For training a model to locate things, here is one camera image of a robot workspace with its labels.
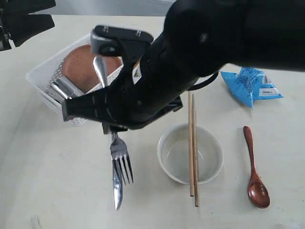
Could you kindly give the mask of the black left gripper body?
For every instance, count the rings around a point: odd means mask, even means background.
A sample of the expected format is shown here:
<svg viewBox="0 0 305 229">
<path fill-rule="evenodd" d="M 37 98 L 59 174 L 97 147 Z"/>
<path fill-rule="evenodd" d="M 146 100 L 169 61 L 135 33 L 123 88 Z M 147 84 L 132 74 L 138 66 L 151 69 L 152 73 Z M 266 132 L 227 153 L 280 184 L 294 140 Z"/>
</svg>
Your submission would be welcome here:
<svg viewBox="0 0 305 229">
<path fill-rule="evenodd" d="M 54 0 L 2 0 L 0 2 L 0 50 L 20 47 L 31 37 L 54 27 L 49 14 L 36 12 L 56 6 Z"/>
</svg>

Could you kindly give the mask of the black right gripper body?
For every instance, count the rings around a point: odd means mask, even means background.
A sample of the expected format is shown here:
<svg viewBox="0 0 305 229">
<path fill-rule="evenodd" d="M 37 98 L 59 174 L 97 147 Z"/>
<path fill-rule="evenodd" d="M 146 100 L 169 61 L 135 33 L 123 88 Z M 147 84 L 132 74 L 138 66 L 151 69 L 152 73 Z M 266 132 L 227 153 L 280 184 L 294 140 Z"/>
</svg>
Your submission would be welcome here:
<svg viewBox="0 0 305 229">
<path fill-rule="evenodd" d="M 62 103 L 64 121 L 80 117 L 108 123 L 119 131 L 141 129 L 180 109 L 180 95 L 198 79 L 178 62 L 163 35 L 140 58 L 122 60 L 119 75 L 108 87 Z"/>
</svg>

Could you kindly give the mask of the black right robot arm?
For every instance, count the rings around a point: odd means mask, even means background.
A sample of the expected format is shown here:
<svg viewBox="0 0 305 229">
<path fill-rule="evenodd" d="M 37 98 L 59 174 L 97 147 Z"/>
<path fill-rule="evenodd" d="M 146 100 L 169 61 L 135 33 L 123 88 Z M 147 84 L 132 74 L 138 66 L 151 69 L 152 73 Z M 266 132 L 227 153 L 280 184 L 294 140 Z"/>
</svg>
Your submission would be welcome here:
<svg viewBox="0 0 305 229">
<path fill-rule="evenodd" d="M 96 26 L 91 47 L 120 56 L 123 68 L 106 88 L 67 99 L 64 121 L 76 117 L 117 131 L 144 128 L 182 107 L 180 95 L 226 64 L 302 72 L 305 3 L 302 0 L 178 0 L 162 33 Z"/>
</svg>

